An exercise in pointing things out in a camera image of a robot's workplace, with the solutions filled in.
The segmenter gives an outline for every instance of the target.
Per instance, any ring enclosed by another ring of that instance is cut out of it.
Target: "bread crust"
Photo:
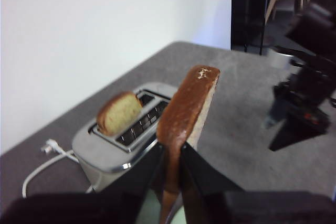
[[[156,135],[166,148],[165,190],[169,192],[179,193],[181,147],[190,136],[219,73],[219,69],[204,65],[191,68],[159,120]]]
[[[136,98],[136,100],[140,103],[140,105],[142,106],[141,101],[138,99],[138,97],[131,91],[123,91],[121,93],[119,93],[118,95],[116,95],[115,97],[113,97],[112,99],[110,99],[98,112],[97,114],[97,124],[99,127],[99,131],[104,134],[104,135],[113,135],[114,133],[112,132],[108,132],[108,130],[106,129],[105,126],[105,118],[106,118],[106,114],[108,112],[108,110],[110,109],[111,106],[113,106],[116,102],[118,102],[119,100],[123,99],[124,97],[128,96],[128,95],[132,95]]]

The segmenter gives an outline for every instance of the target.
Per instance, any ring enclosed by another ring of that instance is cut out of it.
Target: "toaster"
[[[72,149],[95,191],[129,171],[156,144],[158,121],[176,91],[176,87],[160,82],[141,85],[133,92],[143,108],[120,134],[103,135],[96,118],[76,133]]]

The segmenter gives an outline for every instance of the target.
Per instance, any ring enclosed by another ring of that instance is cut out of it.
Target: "wall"
[[[1,0],[1,153],[172,41],[230,48],[230,9],[231,0]]]

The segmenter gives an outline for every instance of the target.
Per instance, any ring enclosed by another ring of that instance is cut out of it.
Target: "white power cord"
[[[27,197],[27,186],[28,183],[40,172],[42,172],[44,169],[46,169],[47,167],[49,167],[50,165],[54,164],[55,162],[63,159],[64,157],[67,157],[68,159],[79,163],[78,159],[76,157],[73,156],[73,150],[69,150],[69,151],[64,151],[59,145],[58,143],[53,140],[53,139],[48,139],[46,141],[46,145],[43,146],[41,148],[41,151],[45,152],[46,154],[48,154],[51,151],[57,152],[59,153],[59,155],[57,155],[56,157],[53,157],[52,159],[48,160],[47,162],[41,164],[39,167],[37,167],[32,173],[30,173],[26,179],[24,180],[23,184],[22,184],[22,197],[26,198]],[[86,190],[86,194],[92,192],[93,188],[92,186],[90,186],[87,190]]]

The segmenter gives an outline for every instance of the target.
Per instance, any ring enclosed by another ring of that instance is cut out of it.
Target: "gray countertop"
[[[221,70],[198,145],[211,165],[247,190],[308,190],[331,196],[336,184],[336,110],[322,105],[332,123],[327,135],[272,152],[268,145],[280,125],[271,130],[261,125],[273,101],[272,86],[288,72],[270,67],[262,56],[175,42],[1,156],[1,210],[21,197],[26,176],[54,156],[40,152],[45,140],[54,138],[69,150],[75,133],[112,96],[152,81],[178,86],[196,64]],[[28,195],[85,191],[88,186],[80,166],[64,159],[33,179]]]

